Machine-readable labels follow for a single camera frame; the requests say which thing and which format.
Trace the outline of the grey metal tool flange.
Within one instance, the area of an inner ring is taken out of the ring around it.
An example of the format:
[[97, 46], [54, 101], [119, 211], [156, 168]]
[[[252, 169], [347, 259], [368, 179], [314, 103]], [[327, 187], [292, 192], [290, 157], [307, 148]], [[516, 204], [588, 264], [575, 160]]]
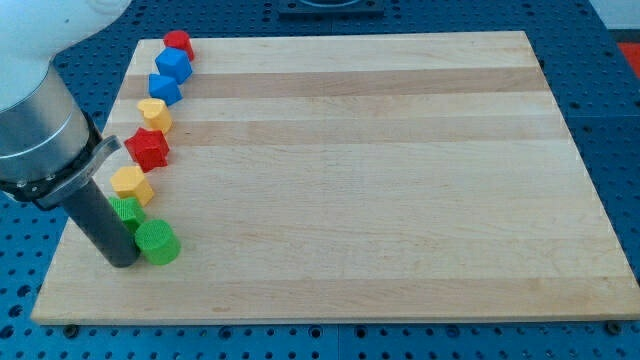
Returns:
[[33, 203], [40, 210], [52, 210], [93, 178], [106, 159], [122, 147], [115, 135], [102, 134], [87, 112], [82, 117], [88, 125], [89, 137], [76, 158], [62, 170], [45, 178], [26, 182], [1, 181], [1, 191], [16, 202]]

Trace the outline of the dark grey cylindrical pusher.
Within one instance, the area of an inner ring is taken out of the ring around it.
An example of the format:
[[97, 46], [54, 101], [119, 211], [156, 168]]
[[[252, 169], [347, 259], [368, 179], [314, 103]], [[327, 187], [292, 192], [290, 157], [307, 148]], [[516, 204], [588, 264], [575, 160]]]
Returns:
[[66, 197], [61, 205], [113, 267], [129, 267], [138, 260], [140, 251], [133, 234], [93, 180]]

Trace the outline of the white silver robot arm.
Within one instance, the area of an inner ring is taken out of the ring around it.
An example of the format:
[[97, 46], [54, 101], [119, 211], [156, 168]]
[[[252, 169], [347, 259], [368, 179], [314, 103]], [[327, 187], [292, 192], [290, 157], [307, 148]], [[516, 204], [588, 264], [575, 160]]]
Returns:
[[53, 65], [103, 30], [129, 0], [1, 3], [1, 190], [41, 210], [61, 207], [114, 267], [136, 262], [132, 233], [94, 173], [120, 143], [103, 137]]

